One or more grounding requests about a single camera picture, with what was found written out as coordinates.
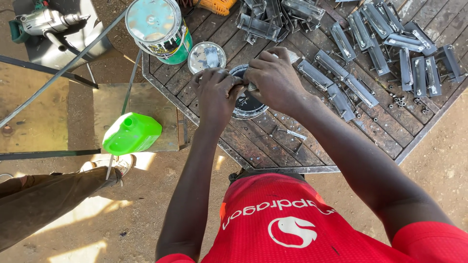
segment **green paint can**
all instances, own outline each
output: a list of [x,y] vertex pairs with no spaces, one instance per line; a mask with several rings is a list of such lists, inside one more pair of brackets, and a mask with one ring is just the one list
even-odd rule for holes
[[175,0],[135,0],[125,25],[137,46],[163,63],[176,65],[189,57],[192,36]]

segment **brown trousers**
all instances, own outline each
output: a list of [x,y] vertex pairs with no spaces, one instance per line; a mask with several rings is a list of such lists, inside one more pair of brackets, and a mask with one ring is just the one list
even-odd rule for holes
[[60,175],[27,175],[0,183],[0,252],[71,211],[121,173],[107,167]]

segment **power drill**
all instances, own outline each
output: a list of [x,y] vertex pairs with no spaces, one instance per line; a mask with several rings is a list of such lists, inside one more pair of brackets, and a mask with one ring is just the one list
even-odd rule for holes
[[54,34],[63,32],[89,17],[90,15],[62,15],[59,11],[51,10],[47,1],[37,1],[31,14],[18,15],[8,24],[11,39],[17,44],[24,43],[30,36],[44,36],[56,45],[58,50],[65,52],[67,47]]

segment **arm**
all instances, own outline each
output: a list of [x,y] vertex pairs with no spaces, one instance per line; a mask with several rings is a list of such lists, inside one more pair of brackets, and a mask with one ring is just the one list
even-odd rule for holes
[[279,58],[264,51],[259,59],[250,62],[246,73],[245,77],[258,88],[254,95],[295,118],[313,134],[353,191],[382,221],[390,241],[410,223],[437,221],[453,225],[437,203],[387,154],[302,87],[285,48],[269,52]]
[[235,84],[240,83],[241,79],[219,68],[201,71],[190,82],[199,99],[200,125],[166,212],[156,245],[156,260],[177,253],[194,261],[200,257],[216,144],[231,118],[242,87]]

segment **hand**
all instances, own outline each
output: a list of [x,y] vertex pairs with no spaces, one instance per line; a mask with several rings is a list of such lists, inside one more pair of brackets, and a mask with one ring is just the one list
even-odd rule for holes
[[217,67],[196,73],[190,85],[198,97],[200,126],[214,128],[221,135],[231,119],[237,94],[244,87],[242,79]]
[[252,59],[244,74],[244,83],[249,82],[257,86],[251,92],[256,99],[292,117],[298,112],[295,106],[312,96],[300,83],[284,47],[270,48]]

